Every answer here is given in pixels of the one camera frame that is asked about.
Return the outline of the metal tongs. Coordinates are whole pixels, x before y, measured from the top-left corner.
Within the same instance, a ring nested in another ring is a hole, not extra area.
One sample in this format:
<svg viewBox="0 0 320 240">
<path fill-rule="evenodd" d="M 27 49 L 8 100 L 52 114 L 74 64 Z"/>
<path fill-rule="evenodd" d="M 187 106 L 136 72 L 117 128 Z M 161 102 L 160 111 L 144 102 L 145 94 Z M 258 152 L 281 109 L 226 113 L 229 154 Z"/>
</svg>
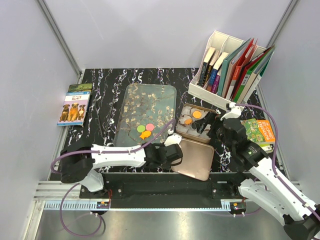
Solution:
<svg viewBox="0 0 320 240">
<path fill-rule="evenodd" d="M 99 104 L 96 102 L 93 106 L 96 112 L 96 120 L 98 122 L 100 135 L 102 138 L 105 138 L 107 136 L 107 131 L 110 125 L 112 111 L 114 108 L 114 102 L 110 102 L 102 107 L 100 107 Z M 101 116 L 100 111 L 106 113 L 106 116 Z"/>
</svg>

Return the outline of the large orange round biscuit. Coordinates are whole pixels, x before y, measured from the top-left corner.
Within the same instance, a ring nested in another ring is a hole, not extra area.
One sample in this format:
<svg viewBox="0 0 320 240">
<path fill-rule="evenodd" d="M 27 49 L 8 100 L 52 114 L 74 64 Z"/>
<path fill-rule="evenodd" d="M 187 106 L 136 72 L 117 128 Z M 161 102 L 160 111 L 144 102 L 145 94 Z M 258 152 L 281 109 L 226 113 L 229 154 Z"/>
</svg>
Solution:
<svg viewBox="0 0 320 240">
<path fill-rule="evenodd" d="M 196 118 L 196 119 L 200 119 L 200 118 L 202 117 L 202 113 L 201 113 L 200 111 L 196 110 L 196 111 L 194 111 L 194 112 L 192 113 L 192 116 L 193 116 L 194 118 Z"/>
</svg>

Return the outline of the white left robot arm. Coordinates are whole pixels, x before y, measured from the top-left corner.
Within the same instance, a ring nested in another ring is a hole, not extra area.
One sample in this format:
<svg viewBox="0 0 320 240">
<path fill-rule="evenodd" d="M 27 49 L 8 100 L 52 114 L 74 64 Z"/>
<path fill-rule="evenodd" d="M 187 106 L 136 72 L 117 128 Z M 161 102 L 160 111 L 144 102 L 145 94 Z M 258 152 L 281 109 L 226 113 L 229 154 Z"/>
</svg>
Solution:
<svg viewBox="0 0 320 240">
<path fill-rule="evenodd" d="M 97 198 L 108 193 L 106 180 L 97 169 L 105 167 L 163 168 L 182 163 L 182 136 L 173 133 L 163 143 L 145 143 L 129 147 L 107 147 L 80 143 L 61 153 L 60 180 L 80 184 Z"/>
</svg>

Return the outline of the orange flower shaped cookie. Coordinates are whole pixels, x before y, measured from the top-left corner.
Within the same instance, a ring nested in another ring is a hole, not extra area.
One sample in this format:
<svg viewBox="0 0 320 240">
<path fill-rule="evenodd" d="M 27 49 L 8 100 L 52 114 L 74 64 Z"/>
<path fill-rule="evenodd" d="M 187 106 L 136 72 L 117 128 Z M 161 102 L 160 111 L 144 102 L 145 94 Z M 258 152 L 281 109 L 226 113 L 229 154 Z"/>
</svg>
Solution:
<svg viewBox="0 0 320 240">
<path fill-rule="evenodd" d="M 189 126 L 190 124 L 192 124 L 193 123 L 193 120 L 191 119 L 191 118 L 188 118 L 188 119 L 186 119 L 185 121 L 184 121 L 184 125 L 186 125 L 186 126 Z"/>
</svg>

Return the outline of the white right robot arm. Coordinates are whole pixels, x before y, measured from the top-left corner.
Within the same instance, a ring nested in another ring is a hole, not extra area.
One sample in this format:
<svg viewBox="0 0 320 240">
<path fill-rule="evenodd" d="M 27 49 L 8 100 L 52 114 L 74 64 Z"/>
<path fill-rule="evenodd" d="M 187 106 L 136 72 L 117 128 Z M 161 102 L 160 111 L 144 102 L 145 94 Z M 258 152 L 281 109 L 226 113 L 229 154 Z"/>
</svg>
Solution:
<svg viewBox="0 0 320 240">
<path fill-rule="evenodd" d="M 303 194 L 276 167 L 268 154 L 248 139 L 246 129 L 231 113 L 209 113 L 199 128 L 210 129 L 235 163 L 234 177 L 227 185 L 228 195 L 255 202 L 283 226 L 292 240 L 311 240 L 320 232 L 320 206 Z"/>
</svg>

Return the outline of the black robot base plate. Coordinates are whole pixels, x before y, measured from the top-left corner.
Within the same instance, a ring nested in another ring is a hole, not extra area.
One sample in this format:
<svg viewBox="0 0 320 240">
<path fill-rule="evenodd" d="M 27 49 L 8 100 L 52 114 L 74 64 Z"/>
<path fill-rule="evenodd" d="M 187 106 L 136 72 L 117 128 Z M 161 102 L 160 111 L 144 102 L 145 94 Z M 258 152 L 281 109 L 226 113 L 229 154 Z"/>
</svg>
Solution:
<svg viewBox="0 0 320 240">
<path fill-rule="evenodd" d="M 236 173 L 211 173 L 202 181 L 178 173 L 104 173 L 104 189 L 89 192 L 81 187 L 81 199 L 111 198 L 115 209 L 213 209 L 221 201 L 241 202 L 232 183 Z"/>
</svg>

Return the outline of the rose gold tin lid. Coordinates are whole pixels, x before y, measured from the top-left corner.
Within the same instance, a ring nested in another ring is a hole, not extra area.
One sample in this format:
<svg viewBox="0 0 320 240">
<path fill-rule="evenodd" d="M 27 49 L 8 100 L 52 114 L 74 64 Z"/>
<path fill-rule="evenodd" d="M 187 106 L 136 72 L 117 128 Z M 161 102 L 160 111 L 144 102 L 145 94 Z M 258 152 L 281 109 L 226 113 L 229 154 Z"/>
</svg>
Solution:
<svg viewBox="0 0 320 240">
<path fill-rule="evenodd" d="M 183 158 L 174 161 L 171 170 L 200 181 L 209 179 L 215 150 L 212 146 L 183 138 L 179 144 Z"/>
</svg>

